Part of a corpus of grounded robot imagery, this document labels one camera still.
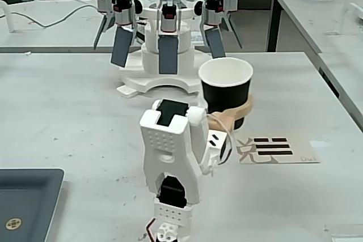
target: black bar symbol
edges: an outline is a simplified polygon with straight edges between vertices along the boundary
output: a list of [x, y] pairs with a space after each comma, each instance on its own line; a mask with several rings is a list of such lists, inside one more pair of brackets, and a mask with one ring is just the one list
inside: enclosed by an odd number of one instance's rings
[[287, 142], [286, 138], [272, 138], [272, 142]]
[[268, 151], [259, 151], [259, 155], [293, 155], [291, 150], [268, 150]]
[[290, 148], [289, 145], [256, 145], [256, 148]]
[[268, 142], [268, 138], [255, 138], [255, 143]]

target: red wire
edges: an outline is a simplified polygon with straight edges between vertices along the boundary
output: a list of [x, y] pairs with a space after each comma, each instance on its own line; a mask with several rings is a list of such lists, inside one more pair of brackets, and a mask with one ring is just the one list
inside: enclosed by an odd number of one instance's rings
[[153, 218], [150, 222], [149, 222], [149, 224], [146, 226], [146, 232], [147, 232], [147, 235], [149, 236], [149, 239], [150, 239], [150, 241], [151, 242], [155, 242], [155, 239], [153, 238], [153, 235], [151, 234], [151, 232], [150, 232], [150, 227], [154, 224], [154, 222], [155, 222], [155, 218]]

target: metal table leg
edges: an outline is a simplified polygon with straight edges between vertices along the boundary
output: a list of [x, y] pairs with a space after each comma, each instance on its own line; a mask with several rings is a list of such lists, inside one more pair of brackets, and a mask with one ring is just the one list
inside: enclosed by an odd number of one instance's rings
[[271, 14], [267, 34], [267, 52], [276, 52], [278, 29], [280, 27], [282, 7], [277, 0], [272, 0]]

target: table surface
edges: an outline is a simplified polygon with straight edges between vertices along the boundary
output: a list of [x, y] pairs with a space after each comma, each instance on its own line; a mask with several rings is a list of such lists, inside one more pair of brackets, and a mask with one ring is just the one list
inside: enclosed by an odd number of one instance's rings
[[333, 35], [341, 22], [345, 4], [353, 2], [363, 7], [363, 0], [278, 0], [301, 34], [318, 53], [349, 53], [362, 51], [363, 30], [352, 15], [348, 15], [343, 33]]
[[363, 129], [362, 55], [321, 53], [319, 58], [323, 71], [340, 94], [340, 101]]
[[[328, 242], [333, 226], [361, 223], [362, 133], [309, 59], [229, 55], [255, 69], [255, 107], [243, 132], [302, 133], [322, 162], [241, 165], [232, 154], [214, 178], [202, 178], [190, 241]], [[142, 172], [139, 120], [157, 98], [197, 101], [169, 87], [124, 99], [109, 59], [0, 54], [0, 167], [65, 170], [56, 242], [142, 239], [153, 195]]]
[[[85, 2], [97, 6], [96, 0]], [[81, 6], [81, 3], [74, 0], [34, 0], [10, 5], [10, 10], [33, 17], [42, 24], [51, 24]], [[59, 51], [64, 49], [65, 52], [92, 52], [102, 17], [94, 8], [88, 7], [79, 10], [58, 25], [43, 29], [22, 16], [13, 15], [15, 33], [9, 33], [5, 19], [0, 19], [0, 52], [24, 52], [32, 51], [33, 48], [43, 52], [53, 51], [54, 48]], [[109, 51], [112, 48], [115, 30], [114, 26], [101, 35], [98, 51]]]

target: gray floor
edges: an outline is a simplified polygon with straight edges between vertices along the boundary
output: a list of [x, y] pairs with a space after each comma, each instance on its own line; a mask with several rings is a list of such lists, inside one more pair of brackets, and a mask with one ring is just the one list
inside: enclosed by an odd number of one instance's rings
[[[270, 11], [239, 10], [232, 14], [243, 40], [240, 49], [233, 34], [223, 31], [223, 44], [227, 52], [265, 52]], [[315, 54], [283, 11], [277, 44], [279, 52], [305, 52], [309, 58]]]

